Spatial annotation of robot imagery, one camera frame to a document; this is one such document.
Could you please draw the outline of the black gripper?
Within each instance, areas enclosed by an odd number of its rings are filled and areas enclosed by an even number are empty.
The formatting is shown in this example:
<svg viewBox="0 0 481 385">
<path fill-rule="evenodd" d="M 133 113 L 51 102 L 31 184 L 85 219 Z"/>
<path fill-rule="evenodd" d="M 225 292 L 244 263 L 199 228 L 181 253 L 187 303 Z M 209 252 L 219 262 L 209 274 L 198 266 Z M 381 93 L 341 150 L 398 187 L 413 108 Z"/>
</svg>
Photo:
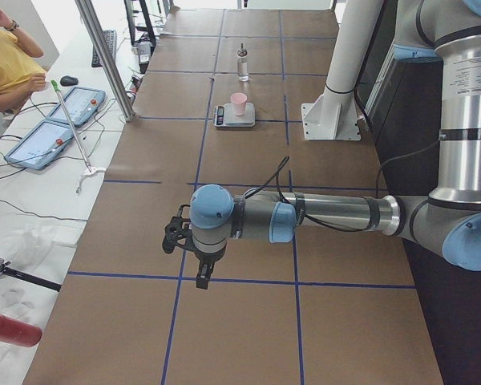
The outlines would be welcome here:
<svg viewBox="0 0 481 385">
<path fill-rule="evenodd" d="M 207 289 L 209 280 L 212 277 L 214 264 L 224 256 L 227 241 L 223 238 L 219 241 L 214 240 L 212 243 L 206 243 L 196 237 L 193 237 L 192 241 L 196 248 L 194 254 L 200 261 L 196 275 L 196 287 L 198 289 Z"/>
</svg>

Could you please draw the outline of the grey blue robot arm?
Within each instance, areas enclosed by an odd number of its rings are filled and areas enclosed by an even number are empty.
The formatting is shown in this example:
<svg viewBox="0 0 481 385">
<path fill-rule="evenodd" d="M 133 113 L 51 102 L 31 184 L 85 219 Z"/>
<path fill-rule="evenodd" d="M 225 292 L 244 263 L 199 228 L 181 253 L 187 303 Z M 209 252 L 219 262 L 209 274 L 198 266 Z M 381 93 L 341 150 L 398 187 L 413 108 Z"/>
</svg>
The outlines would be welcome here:
<svg viewBox="0 0 481 385">
<path fill-rule="evenodd" d="M 208 286 L 230 238 L 291 241 L 313 222 L 349 233 L 403 237 L 452 265 L 481 271 L 481 1 L 401 1 L 397 60 L 443 62 L 439 178 L 424 197 L 339 197 L 255 188 L 241 196 L 208 184 L 190 201 L 187 246 Z"/>
</svg>

